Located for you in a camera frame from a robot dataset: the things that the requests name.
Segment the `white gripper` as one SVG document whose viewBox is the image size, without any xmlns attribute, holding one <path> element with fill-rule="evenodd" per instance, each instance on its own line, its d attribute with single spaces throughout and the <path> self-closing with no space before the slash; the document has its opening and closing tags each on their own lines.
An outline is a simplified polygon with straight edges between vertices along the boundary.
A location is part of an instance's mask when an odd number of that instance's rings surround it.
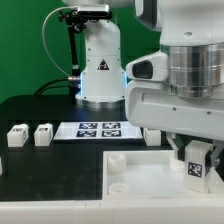
<svg viewBox="0 0 224 224">
<path fill-rule="evenodd" d="M 159 82 L 133 80 L 126 89 L 126 117 L 132 125 L 165 132 L 174 150 L 174 158 L 184 160 L 184 142 L 180 135 L 214 141 L 206 154 L 205 165 L 217 168 L 224 150 L 224 91 L 214 90 L 208 98 L 182 98 Z"/>
</svg>

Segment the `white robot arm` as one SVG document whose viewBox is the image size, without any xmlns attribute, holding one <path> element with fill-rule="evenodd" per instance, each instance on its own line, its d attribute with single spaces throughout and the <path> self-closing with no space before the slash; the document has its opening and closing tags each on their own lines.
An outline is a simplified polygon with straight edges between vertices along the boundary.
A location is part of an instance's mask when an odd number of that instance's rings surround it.
<svg viewBox="0 0 224 224">
<path fill-rule="evenodd" d="M 160 50 L 126 66 L 126 117 L 137 126 L 224 141 L 224 0 L 63 0 L 134 4 Z"/>
</svg>

